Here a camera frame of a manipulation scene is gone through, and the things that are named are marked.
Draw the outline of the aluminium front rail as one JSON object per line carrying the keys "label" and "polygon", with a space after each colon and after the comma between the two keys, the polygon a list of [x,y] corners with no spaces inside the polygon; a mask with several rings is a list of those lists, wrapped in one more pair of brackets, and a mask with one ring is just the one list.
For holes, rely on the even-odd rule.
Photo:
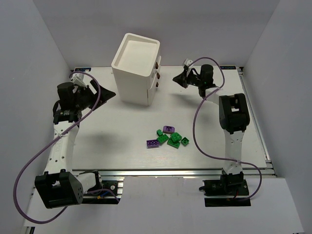
{"label": "aluminium front rail", "polygon": [[[260,169],[263,176],[274,176],[273,168]],[[219,176],[222,173],[221,169],[210,170],[99,170],[102,176]],[[259,172],[256,169],[243,170],[244,175],[258,176]]]}

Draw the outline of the green 2x2 lego brick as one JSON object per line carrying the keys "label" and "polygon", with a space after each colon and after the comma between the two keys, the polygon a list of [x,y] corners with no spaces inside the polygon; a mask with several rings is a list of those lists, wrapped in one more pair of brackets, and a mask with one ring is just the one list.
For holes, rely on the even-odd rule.
{"label": "green 2x2 lego brick", "polygon": [[160,145],[162,145],[163,143],[165,143],[167,140],[169,139],[169,137],[166,134],[162,134],[160,135],[157,140],[159,142]]}

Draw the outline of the blue label sticker right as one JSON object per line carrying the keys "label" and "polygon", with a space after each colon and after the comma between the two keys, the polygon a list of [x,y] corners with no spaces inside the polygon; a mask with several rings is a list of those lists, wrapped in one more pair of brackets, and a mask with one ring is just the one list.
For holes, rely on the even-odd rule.
{"label": "blue label sticker right", "polygon": [[228,65],[228,66],[220,66],[220,68],[222,70],[236,70],[236,66],[231,66],[231,65]]}

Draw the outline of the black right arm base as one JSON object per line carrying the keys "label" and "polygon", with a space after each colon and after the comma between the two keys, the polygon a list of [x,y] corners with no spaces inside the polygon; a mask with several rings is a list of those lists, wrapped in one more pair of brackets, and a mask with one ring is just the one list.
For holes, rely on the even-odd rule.
{"label": "black right arm base", "polygon": [[199,190],[206,207],[250,207],[249,189],[244,174],[222,174],[219,180],[204,180]]}

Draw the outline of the aluminium right rail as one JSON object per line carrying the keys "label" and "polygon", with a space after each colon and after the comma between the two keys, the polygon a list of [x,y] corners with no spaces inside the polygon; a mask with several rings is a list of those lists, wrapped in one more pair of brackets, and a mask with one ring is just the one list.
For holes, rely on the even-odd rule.
{"label": "aluminium right rail", "polygon": [[249,109],[250,109],[250,112],[252,114],[254,127],[255,127],[255,130],[256,130],[256,133],[257,133],[257,136],[258,136],[258,140],[260,142],[260,145],[261,145],[261,148],[262,148],[262,152],[263,152],[263,155],[264,155],[264,158],[265,158],[266,169],[262,169],[262,171],[264,171],[264,170],[266,170],[266,171],[269,170],[270,171],[270,173],[269,172],[265,172],[265,177],[268,177],[268,176],[277,177],[277,174],[276,174],[275,169],[273,167],[273,163],[272,163],[270,154],[269,154],[268,149],[267,149],[267,145],[266,145],[265,139],[264,139],[262,131],[261,131],[261,127],[259,125],[258,118],[256,116],[255,108],[254,108],[253,101],[252,101],[251,92],[248,90],[248,86],[247,86],[247,84],[245,82],[243,69],[244,69],[244,67],[238,67],[237,68],[237,72],[238,72],[238,76],[239,76],[242,88],[243,88],[244,93],[246,95],[246,99],[247,99],[247,102],[248,102],[248,105],[249,105]]}

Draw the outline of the green 2x2 lego stacked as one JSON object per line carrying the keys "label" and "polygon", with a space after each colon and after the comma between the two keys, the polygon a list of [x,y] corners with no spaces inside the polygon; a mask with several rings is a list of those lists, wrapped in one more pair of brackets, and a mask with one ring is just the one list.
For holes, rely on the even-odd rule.
{"label": "green 2x2 lego stacked", "polygon": [[170,135],[170,139],[173,143],[177,143],[181,141],[182,136],[178,132],[174,132]]}

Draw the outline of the green 2x2 lego rightmost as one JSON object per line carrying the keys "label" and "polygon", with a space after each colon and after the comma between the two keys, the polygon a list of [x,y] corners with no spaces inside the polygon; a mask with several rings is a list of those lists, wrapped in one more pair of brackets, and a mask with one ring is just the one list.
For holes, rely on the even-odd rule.
{"label": "green 2x2 lego rightmost", "polygon": [[180,143],[183,145],[183,146],[187,146],[189,144],[189,139],[186,138],[186,137],[183,137],[180,141]]}

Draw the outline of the aluminium rail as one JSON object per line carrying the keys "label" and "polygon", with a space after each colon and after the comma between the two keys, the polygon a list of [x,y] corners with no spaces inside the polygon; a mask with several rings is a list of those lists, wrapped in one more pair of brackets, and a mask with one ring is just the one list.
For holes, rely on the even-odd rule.
{"label": "aluminium rail", "polygon": [[270,154],[269,154],[268,149],[267,149],[267,145],[266,145],[265,139],[264,139],[262,131],[261,131],[261,127],[259,125],[258,118],[256,116],[255,108],[254,108],[253,101],[252,101],[251,92],[248,90],[248,86],[247,86],[247,84],[245,82],[243,69],[244,69],[244,67],[238,67],[237,68],[237,72],[238,72],[238,76],[239,76],[242,88],[243,88],[244,93],[246,95],[246,99],[247,99],[247,102],[248,102],[248,105],[249,105],[249,109],[250,109],[250,112],[252,114],[254,127],[255,127],[255,130],[256,130],[256,133],[257,133],[257,136],[258,136],[258,140],[260,142],[260,145],[261,145],[261,148],[262,148],[262,152],[263,152],[263,155],[264,155],[264,158],[265,158],[266,169],[262,169],[262,171],[264,171],[264,170],[266,170],[266,171],[269,170],[270,171],[270,173],[269,172],[265,172],[265,177],[268,177],[268,176],[277,177],[277,174],[276,174],[275,169],[273,167],[273,163],[272,163]]}
{"label": "aluminium rail", "polygon": [[[260,169],[263,176],[274,176],[273,168]],[[219,176],[222,173],[221,169],[210,170],[99,170],[102,176]],[[259,172],[256,169],[243,170],[244,175],[258,176]]]}

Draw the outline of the purple 2x3 lego brick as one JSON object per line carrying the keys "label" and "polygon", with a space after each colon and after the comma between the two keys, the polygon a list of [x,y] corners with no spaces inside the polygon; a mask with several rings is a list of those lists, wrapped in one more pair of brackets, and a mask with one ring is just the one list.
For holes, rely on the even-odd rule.
{"label": "purple 2x3 lego brick", "polygon": [[157,148],[160,146],[160,143],[157,139],[152,139],[152,140],[147,140],[146,141],[146,146],[148,149],[151,149],[151,148]]}

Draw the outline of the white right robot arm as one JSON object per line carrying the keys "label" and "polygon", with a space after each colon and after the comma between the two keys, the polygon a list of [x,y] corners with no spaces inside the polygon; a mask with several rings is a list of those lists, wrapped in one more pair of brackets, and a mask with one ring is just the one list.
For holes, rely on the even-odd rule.
{"label": "white right robot arm", "polygon": [[199,95],[209,102],[218,105],[219,123],[225,136],[225,156],[222,173],[239,175],[242,173],[242,139],[250,124],[246,97],[243,93],[226,95],[214,84],[214,68],[204,64],[198,74],[191,65],[184,65],[183,72],[173,81],[183,88],[189,85],[198,88]]}

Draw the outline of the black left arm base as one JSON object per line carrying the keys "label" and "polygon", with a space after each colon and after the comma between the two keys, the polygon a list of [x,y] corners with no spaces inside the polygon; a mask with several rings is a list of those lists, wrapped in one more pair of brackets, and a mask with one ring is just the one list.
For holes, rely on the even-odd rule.
{"label": "black left arm base", "polygon": [[103,176],[99,189],[88,192],[83,197],[83,204],[117,205],[123,192],[123,177]]}

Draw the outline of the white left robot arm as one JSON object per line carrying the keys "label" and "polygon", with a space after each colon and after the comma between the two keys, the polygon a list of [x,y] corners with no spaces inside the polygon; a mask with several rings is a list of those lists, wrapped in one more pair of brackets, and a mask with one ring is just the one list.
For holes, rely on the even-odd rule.
{"label": "white left robot arm", "polygon": [[82,111],[97,109],[116,94],[92,80],[88,85],[65,82],[57,86],[59,100],[53,109],[54,135],[60,139],[53,143],[42,175],[35,178],[35,187],[47,209],[81,204],[83,195],[101,188],[97,170],[72,174],[74,143],[79,131]]}

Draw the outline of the blue label sticker left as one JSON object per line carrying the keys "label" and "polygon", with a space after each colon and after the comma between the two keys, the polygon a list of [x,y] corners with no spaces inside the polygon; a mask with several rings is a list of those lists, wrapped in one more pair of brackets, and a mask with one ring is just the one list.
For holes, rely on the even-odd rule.
{"label": "blue label sticker left", "polygon": [[80,71],[80,72],[90,72],[91,67],[81,67],[81,68],[75,68],[74,71]]}

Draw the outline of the purple 2x2 lego brick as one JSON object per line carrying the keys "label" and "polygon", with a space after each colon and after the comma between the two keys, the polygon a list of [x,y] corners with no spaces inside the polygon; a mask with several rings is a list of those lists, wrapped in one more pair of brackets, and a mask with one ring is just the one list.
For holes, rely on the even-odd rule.
{"label": "purple 2x2 lego brick", "polygon": [[163,132],[167,134],[172,134],[175,132],[175,128],[173,126],[163,126]]}

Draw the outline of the small green lego brick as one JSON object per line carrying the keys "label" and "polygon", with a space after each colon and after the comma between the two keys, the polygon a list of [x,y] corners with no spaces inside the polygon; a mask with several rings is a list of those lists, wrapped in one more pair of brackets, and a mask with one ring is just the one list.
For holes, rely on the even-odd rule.
{"label": "small green lego brick", "polygon": [[163,135],[163,132],[162,132],[160,129],[158,129],[158,130],[156,131],[156,134],[157,134],[158,136],[162,136],[162,135]]}

